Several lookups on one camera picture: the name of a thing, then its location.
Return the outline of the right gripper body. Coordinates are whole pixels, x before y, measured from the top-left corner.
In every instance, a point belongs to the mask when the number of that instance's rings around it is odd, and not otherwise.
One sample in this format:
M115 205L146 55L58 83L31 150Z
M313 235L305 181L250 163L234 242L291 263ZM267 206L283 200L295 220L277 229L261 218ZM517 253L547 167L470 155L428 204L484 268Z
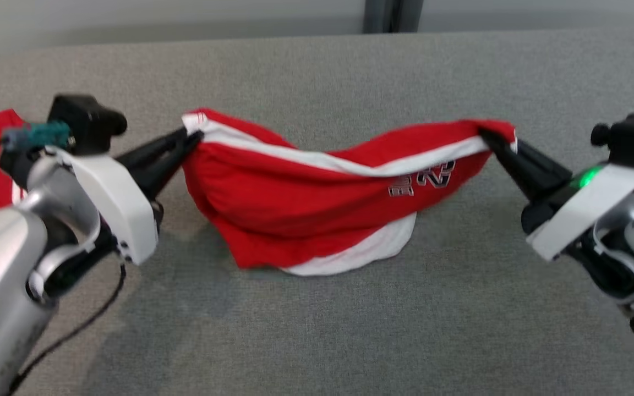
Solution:
M599 164L580 174L541 177L545 185L523 190L529 204L521 214L526 242L547 261L591 234L592 251L609 252L602 238L619 230L634 235L634 168Z

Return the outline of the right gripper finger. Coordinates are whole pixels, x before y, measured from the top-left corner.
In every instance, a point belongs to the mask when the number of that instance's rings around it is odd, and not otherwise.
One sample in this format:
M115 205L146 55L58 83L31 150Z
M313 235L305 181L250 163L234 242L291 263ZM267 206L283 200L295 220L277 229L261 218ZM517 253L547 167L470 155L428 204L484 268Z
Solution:
M571 180L571 171L525 140L517 144L520 174L531 188L556 188Z
M521 190L521 193L523 193L526 198L528 198L530 201L538 200L539 198L541 198L546 188L531 188L522 179L522 176L520 174L521 166L518 163L517 159L517 145L516 149L513 150L512 145L501 137L484 137L483 141L493 152L504 170L509 174L513 182L516 183L518 188Z

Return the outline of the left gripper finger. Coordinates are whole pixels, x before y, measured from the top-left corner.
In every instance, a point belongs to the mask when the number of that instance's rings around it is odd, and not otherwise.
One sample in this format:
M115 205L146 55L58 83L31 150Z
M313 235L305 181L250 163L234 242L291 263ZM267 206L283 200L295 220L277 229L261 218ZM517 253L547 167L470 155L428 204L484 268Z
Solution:
M133 170L133 180L146 198L155 199L180 167L181 165L163 169L155 166Z
M201 130L175 130L116 156L116 161L129 171L155 166L163 169L178 167L202 140Z

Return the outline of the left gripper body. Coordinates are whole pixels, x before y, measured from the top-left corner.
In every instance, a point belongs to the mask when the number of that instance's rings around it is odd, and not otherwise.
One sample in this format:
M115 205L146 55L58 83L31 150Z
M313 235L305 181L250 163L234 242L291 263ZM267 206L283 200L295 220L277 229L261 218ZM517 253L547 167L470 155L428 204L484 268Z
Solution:
M124 258L140 266L158 245L158 230L151 203L130 172L109 155L74 156L50 146L58 165L69 166L53 176L51 211L85 234L81 244L91 251L106 223Z

